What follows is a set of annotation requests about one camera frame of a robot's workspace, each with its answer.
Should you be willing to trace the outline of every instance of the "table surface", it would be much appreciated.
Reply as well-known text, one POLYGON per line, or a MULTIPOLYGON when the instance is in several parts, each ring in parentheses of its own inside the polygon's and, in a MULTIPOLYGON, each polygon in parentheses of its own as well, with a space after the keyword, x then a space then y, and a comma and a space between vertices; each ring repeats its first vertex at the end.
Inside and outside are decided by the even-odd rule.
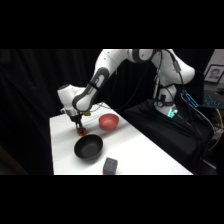
POLYGON ((76 133, 75 124, 67 115, 51 118, 55 175, 102 175, 107 157, 118 160, 116 175, 192 175, 113 110, 101 107, 91 117, 83 116, 82 122, 88 134, 96 134, 103 139, 101 156, 91 162, 76 157, 74 146, 81 137, 76 133), (108 113, 116 114, 120 121, 117 129, 106 132, 100 129, 99 118, 108 113))

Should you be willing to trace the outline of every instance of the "black curtain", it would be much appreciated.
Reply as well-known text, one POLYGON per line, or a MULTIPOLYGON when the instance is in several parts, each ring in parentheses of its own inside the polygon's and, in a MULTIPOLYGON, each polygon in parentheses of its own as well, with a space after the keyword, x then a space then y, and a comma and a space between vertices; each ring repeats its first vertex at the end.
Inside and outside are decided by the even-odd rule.
MULTIPOLYGON (((29 174, 53 174, 49 118, 60 114, 57 89, 64 84, 84 87, 93 76, 102 49, 0 49, 0 145, 29 174)), ((174 49, 187 64, 204 72, 214 49, 174 49)), ((117 85, 107 102, 126 108, 151 98, 156 69, 151 63, 128 61, 118 68, 117 85)), ((113 89, 115 75, 95 103, 104 101, 113 89)))

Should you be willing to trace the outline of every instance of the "small box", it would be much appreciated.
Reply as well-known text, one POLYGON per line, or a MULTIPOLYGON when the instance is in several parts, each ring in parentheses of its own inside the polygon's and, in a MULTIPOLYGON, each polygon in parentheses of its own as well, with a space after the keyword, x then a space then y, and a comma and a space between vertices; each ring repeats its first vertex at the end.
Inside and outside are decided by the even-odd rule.
POLYGON ((114 159, 107 158, 104 167, 103 174, 104 175, 115 175, 117 171, 118 161, 114 159))

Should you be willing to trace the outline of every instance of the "wire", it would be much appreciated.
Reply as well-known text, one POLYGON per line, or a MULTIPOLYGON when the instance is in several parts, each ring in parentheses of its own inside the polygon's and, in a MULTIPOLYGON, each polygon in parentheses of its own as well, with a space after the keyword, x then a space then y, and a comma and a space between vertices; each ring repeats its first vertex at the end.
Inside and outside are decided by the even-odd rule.
POLYGON ((95 109, 95 110, 93 110, 93 111, 90 111, 91 113, 93 113, 93 112, 99 110, 100 107, 102 107, 102 105, 103 105, 104 103, 106 103, 106 102, 111 98, 111 96, 112 96, 113 93, 114 93, 116 84, 117 84, 117 74, 115 75, 114 87, 113 87, 113 90, 111 91, 111 94, 109 95, 109 97, 108 97, 106 100, 103 101, 103 103, 102 103, 97 109, 95 109))
POLYGON ((166 89, 166 90, 169 92, 169 94, 170 94, 170 96, 171 96, 171 98, 172 98, 172 100, 173 100, 173 103, 174 103, 173 95, 171 94, 171 92, 169 91, 169 89, 168 89, 167 87, 164 87, 164 86, 163 86, 163 88, 166 89))
POLYGON ((204 115, 204 114, 202 114, 199 110, 197 110, 196 108, 194 108, 191 104, 190 104, 190 107, 193 109, 193 110, 195 110, 197 113, 199 113, 208 123, 209 123, 209 125, 211 126, 211 128, 212 128, 212 131, 213 131, 213 135, 215 135, 215 128, 214 128, 214 126, 212 125, 212 123, 211 123, 211 121, 204 115))
MULTIPOLYGON (((222 116, 221 116, 221 114, 220 114, 220 111, 218 110, 218 109, 216 109, 216 111, 218 112, 218 114, 219 114, 219 118, 220 118, 220 121, 221 121, 221 129, 222 129, 222 133, 223 133, 223 120, 222 120, 222 116)), ((220 139, 222 138, 222 136, 217 140, 217 142, 215 143, 215 145, 212 147, 212 148, 210 148, 208 151, 210 152, 210 151, 212 151, 217 145, 218 145, 218 143, 219 143, 219 141, 220 141, 220 139)))
MULTIPOLYGON (((157 52, 158 52, 158 51, 156 51, 156 52, 153 53, 153 55, 152 55, 151 58, 149 59, 150 61, 152 61, 152 59, 154 58, 154 56, 156 55, 157 52)), ((101 105, 100 107, 104 107, 104 108, 106 108, 106 109, 108 109, 108 110, 114 110, 114 111, 118 111, 118 110, 122 110, 122 109, 124 109, 124 108, 125 108, 131 101, 132 101, 132 99, 134 98, 134 96, 135 96, 135 94, 136 94, 136 92, 137 92, 137 90, 138 90, 138 88, 139 88, 139 86, 140 86, 140 84, 141 84, 143 78, 145 77, 145 75, 146 75, 146 73, 141 77, 141 79, 140 79, 140 81, 139 81, 139 83, 138 83, 138 85, 137 85, 137 87, 136 87, 134 93, 132 94, 130 100, 129 100, 124 106, 122 106, 122 107, 120 107, 120 108, 117 108, 117 109, 114 109, 114 108, 108 108, 108 107, 105 107, 105 106, 102 106, 102 105, 101 105)))

